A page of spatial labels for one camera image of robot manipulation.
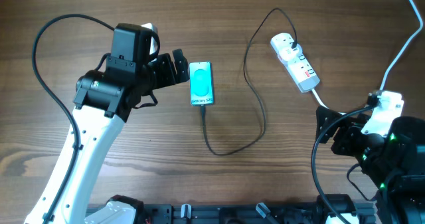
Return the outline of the blue Galaxy smartphone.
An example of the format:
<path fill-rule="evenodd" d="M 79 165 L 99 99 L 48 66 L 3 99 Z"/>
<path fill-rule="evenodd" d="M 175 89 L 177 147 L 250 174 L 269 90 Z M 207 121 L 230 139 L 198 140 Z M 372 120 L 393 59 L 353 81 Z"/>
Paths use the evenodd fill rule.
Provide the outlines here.
<path fill-rule="evenodd" d="M 190 95 L 193 106 L 214 103 L 213 74 L 209 61 L 189 64 Z"/>

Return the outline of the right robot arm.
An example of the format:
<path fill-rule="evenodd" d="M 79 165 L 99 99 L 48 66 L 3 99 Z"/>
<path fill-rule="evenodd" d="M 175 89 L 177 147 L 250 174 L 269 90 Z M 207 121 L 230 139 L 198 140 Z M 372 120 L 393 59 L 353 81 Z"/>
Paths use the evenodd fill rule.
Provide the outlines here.
<path fill-rule="evenodd" d="M 424 121 L 395 118 L 383 134 L 362 131 L 371 116 L 343 115 L 322 106 L 316 110 L 316 139 L 334 140 L 334 154 L 351 156 L 377 187 L 377 213 L 382 223 L 424 222 Z"/>

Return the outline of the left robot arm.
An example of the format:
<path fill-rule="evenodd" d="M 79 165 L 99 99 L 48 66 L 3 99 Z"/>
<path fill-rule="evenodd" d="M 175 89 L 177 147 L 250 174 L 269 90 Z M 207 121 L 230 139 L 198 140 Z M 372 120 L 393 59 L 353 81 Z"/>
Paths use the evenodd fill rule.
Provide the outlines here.
<path fill-rule="evenodd" d="M 76 83 L 70 128 L 50 179 L 26 223 L 148 223 L 141 201 L 115 195 L 88 213 L 88 203 L 106 155 L 132 110 L 156 89 L 188 81 L 189 64 L 179 49 L 159 52 L 154 25 L 120 23 L 112 49 Z"/>

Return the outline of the white USB charger plug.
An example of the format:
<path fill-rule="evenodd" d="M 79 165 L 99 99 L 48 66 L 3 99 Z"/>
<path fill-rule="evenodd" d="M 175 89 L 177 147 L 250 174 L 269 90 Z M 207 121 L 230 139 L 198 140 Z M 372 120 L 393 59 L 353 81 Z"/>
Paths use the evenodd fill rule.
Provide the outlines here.
<path fill-rule="evenodd" d="M 302 54 L 302 47 L 297 45 L 295 48 L 292 46 L 283 47 L 278 51 L 278 58 L 282 64 L 288 64 L 293 61 L 296 57 Z"/>

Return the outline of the white power strip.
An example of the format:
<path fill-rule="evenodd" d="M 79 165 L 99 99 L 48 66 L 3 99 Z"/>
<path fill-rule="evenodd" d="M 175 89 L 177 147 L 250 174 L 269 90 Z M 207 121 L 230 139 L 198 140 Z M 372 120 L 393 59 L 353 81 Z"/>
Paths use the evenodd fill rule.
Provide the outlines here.
<path fill-rule="evenodd" d="M 278 51 L 283 47 L 292 46 L 294 39 L 289 33 L 279 33 L 272 37 L 270 44 L 278 58 Z M 301 93 L 315 92 L 315 87 L 319 84 L 320 79 L 303 54 L 303 50 L 301 55 L 283 66 Z"/>

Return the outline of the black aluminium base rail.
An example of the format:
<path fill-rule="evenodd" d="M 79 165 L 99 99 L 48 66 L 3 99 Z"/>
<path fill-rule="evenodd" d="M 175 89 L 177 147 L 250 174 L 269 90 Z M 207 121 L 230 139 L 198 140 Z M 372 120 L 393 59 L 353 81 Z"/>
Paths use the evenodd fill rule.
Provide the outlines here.
<path fill-rule="evenodd" d="M 111 201 L 103 208 L 89 209 L 86 223 L 142 223 L 142 224 L 226 224 L 226 223 L 341 223 L 324 204 L 293 203 L 270 205 L 141 205 L 126 209 Z"/>

